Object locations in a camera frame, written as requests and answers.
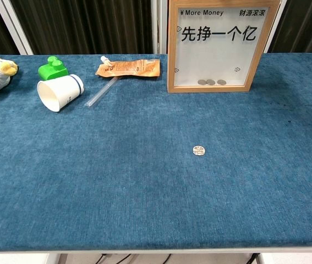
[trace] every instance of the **coin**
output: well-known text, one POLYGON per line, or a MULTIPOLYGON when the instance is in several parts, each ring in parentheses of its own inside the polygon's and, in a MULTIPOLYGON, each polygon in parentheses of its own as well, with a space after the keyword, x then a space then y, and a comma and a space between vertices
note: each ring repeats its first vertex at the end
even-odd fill
POLYGON ((205 80, 199 80, 199 81, 198 81, 198 84, 199 84, 199 85, 206 85, 206 84, 207 84, 207 81, 205 81, 205 80))
POLYGON ((227 84, 227 82, 224 81, 224 80, 218 80, 217 83, 218 83, 219 85, 226 85, 226 84, 227 84))
POLYGON ((193 148, 193 153, 196 155, 196 156, 203 156, 205 154, 205 148, 202 147, 202 146, 194 146, 193 148))
POLYGON ((216 82, 213 81, 212 79, 208 79, 206 82, 207 82, 207 84, 209 84, 209 85, 214 85, 214 84, 216 84, 216 82))

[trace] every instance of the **blue carpet tabletop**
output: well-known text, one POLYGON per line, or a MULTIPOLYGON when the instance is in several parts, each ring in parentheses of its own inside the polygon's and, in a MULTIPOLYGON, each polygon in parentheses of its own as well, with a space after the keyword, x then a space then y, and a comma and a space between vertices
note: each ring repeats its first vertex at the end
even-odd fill
POLYGON ((48 56, 0 56, 0 251, 312 246, 312 54, 265 54, 250 92, 108 82, 99 55, 58 55, 85 92, 40 101, 48 56), (193 147, 206 148, 202 157, 193 147))

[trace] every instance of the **black cable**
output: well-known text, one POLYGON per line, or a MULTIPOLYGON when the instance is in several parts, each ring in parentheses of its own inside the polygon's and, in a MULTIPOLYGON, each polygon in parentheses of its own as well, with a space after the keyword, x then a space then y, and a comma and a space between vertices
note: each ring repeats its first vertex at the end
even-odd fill
POLYGON ((97 262, 95 264, 100 263, 101 259, 105 256, 106 254, 102 254, 101 257, 99 258, 99 260, 97 260, 97 262))
POLYGON ((251 258, 249 259, 249 261, 246 262, 246 264, 252 264, 254 262, 255 258, 257 258, 258 255, 259 255, 259 253, 253 253, 251 255, 251 258))
POLYGON ((128 256, 126 256, 125 258, 123 258, 122 260, 120 260, 120 261, 118 261, 116 264, 120 264, 120 263, 122 263, 124 260, 126 260, 128 257, 130 257, 131 256, 131 254, 129 254, 128 256))
POLYGON ((166 258, 166 260, 162 264, 166 264, 171 256, 172 256, 172 254, 169 254, 168 257, 166 258))

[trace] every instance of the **green plastic object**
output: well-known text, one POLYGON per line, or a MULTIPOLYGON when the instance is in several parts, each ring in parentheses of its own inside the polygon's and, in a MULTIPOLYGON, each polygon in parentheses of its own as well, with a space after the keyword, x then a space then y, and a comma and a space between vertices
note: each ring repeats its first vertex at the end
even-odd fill
POLYGON ((50 56, 47 61, 48 64, 39 67, 39 76, 43 81, 69 75, 68 69, 57 57, 50 56))

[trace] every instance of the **white paper cup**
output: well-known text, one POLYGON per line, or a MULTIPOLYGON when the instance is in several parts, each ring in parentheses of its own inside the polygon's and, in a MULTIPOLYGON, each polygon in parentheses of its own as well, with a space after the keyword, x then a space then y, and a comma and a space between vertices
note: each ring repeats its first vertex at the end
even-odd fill
POLYGON ((78 76, 70 74, 48 81, 39 81, 37 92, 49 110, 59 112, 84 92, 84 84, 78 76))

